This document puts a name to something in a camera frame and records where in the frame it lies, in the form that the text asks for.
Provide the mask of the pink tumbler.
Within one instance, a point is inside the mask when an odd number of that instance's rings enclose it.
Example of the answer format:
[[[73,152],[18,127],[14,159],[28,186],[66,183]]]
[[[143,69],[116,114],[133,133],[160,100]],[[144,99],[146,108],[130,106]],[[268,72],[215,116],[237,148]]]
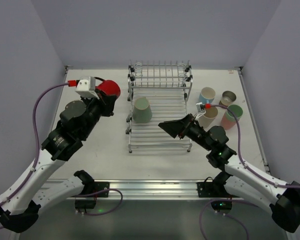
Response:
[[[225,129],[229,130],[236,124],[236,120],[234,116],[229,112],[226,111],[221,119],[220,125]]]

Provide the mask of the cream and brown cup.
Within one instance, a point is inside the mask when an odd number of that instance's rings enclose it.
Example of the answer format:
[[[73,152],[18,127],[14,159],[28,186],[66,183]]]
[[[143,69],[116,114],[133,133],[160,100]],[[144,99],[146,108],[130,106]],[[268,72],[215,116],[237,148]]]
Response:
[[[232,105],[237,99],[234,92],[226,90],[222,93],[219,104],[225,107]]]

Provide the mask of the beige tumbler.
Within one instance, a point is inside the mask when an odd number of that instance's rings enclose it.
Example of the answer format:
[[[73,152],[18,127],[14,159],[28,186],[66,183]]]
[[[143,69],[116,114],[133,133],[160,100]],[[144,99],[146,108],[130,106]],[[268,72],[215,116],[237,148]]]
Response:
[[[205,110],[205,113],[198,118],[198,123],[203,128],[208,128],[215,118],[218,116],[218,109],[210,107]]]

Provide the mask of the red mug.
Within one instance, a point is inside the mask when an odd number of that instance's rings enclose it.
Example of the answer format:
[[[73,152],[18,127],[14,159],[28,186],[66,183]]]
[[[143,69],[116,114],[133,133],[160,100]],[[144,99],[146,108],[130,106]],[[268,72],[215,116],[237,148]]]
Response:
[[[107,96],[116,96],[118,99],[121,95],[121,89],[119,85],[113,80],[105,80],[100,77],[94,77],[96,80],[101,81],[101,83],[95,87],[97,92],[103,92]]]

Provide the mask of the light green tumbler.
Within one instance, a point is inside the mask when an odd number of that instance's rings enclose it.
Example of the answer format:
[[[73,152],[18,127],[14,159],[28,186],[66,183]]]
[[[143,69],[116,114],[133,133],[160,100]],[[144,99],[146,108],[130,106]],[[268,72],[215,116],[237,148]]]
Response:
[[[227,107],[227,111],[225,113],[225,117],[227,120],[229,120],[230,122],[235,122],[236,119],[239,121],[240,118],[242,117],[244,111],[243,109],[236,104],[232,104],[230,106]]]

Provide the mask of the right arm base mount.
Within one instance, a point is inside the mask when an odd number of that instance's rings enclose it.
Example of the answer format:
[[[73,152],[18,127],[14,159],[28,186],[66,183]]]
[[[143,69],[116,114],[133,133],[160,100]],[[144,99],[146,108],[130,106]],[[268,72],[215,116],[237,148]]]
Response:
[[[230,175],[220,172],[216,177],[207,177],[203,181],[196,183],[196,190],[199,198],[225,198],[232,199],[232,195],[226,192],[225,184]],[[211,207],[222,214],[228,214],[232,210],[233,204],[229,201],[214,200]]]

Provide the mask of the aluminium mounting rail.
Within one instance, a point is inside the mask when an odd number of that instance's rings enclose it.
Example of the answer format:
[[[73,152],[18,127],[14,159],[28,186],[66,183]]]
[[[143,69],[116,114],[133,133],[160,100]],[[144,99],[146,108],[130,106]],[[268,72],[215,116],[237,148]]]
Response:
[[[96,179],[95,189],[117,189],[123,194],[124,200],[208,200],[217,195],[205,193],[199,197],[197,183],[199,180],[110,180]]]

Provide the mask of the sage green mug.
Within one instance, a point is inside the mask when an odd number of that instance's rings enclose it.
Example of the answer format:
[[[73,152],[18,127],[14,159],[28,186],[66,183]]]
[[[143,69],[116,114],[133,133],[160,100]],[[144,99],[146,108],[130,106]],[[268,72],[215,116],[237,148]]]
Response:
[[[137,98],[134,102],[132,118],[137,124],[146,124],[152,119],[150,102],[146,97]]]

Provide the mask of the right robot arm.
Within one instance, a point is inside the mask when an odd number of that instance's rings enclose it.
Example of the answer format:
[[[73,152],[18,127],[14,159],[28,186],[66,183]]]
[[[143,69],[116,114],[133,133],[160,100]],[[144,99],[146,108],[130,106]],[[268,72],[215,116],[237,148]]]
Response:
[[[208,151],[208,162],[222,172],[223,188],[269,213],[283,230],[294,233],[300,226],[300,183],[288,183],[253,166],[241,152],[227,146],[221,126],[204,130],[192,114],[182,119],[160,122],[158,126],[172,138],[187,137]]]

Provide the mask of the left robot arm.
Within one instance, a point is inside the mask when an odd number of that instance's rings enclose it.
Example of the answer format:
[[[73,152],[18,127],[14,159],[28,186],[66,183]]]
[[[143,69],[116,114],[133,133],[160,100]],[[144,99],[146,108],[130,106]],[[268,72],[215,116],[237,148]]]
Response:
[[[0,223],[15,233],[28,230],[47,209],[70,197],[99,194],[94,179],[84,170],[42,191],[50,176],[62,167],[87,140],[101,117],[113,116],[116,94],[69,102],[59,115],[56,128],[42,143],[35,159],[18,180],[0,195]]]

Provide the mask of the light blue mug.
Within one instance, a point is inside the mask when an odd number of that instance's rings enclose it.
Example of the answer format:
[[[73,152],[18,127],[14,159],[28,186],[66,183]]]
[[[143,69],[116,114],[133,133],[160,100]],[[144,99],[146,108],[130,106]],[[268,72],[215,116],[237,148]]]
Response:
[[[204,87],[201,89],[198,101],[203,104],[211,104],[216,96],[216,92],[211,87]]]

